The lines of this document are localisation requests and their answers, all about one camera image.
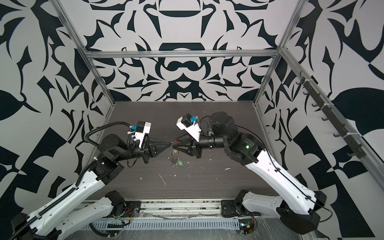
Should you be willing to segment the red handled wire keyring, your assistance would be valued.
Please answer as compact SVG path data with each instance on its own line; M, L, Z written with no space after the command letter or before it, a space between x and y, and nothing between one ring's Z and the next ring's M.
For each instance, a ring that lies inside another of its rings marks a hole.
M171 162L171 166L172 167L176 167L176 166L179 166L178 165L178 161L181 161L180 160L180 157L179 157L179 152L177 150L174 150L171 146L171 150L170 150L170 157L169 157L169 160Z

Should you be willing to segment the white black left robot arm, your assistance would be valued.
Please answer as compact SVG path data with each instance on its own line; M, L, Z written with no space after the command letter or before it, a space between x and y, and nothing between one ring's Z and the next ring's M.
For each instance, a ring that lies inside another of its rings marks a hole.
M91 140L93 134L116 125L129 127L127 141L115 134L107 135L100 143ZM75 211L75 208L116 178L124 169L121 161L141 158L148 163L149 159L171 147L170 142L150 139L150 130L149 122L139 121L136 125L113 122L85 134L86 142L95 146L100 155L82 169L74 184L52 201L28 215L18 214L14 217L10 239L64 240L100 218L123 215L126 201L117 191L107 193L79 211Z

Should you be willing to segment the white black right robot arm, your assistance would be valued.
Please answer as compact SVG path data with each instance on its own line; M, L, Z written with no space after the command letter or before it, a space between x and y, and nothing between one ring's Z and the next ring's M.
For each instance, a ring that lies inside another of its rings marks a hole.
M324 209L327 196L312 191L286 171L270 154L263 141L252 131L240 132L233 117L225 112L209 116L209 131L204 133L197 116L186 114L177 120L184 131L172 146L174 150L201 158L204 149L223 149L233 161L261 177L278 194L263 196L242 190L235 204L248 213L278 217L291 231L305 235L323 222L318 210Z

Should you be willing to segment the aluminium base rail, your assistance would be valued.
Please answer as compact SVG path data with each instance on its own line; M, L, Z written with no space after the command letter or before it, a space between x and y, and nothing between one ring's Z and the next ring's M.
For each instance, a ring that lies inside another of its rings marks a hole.
M207 219L222 218L222 199L138 199L139 207L125 212L133 219Z

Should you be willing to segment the black wall hook rack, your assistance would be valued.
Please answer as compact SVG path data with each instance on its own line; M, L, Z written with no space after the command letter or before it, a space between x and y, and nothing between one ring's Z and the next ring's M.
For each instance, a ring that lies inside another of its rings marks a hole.
M342 138L351 149L349 157L357 157L359 159L365 157L367 153L363 149L361 141L358 139L358 133L348 126L347 120L342 116L336 105L325 95L325 93L318 87L313 79L307 79L300 76L298 85L302 85L306 92L304 95L311 96L315 103L312 105L314 108L320 109L325 117L323 121L329 121L336 129L337 133L333 134L335 138Z

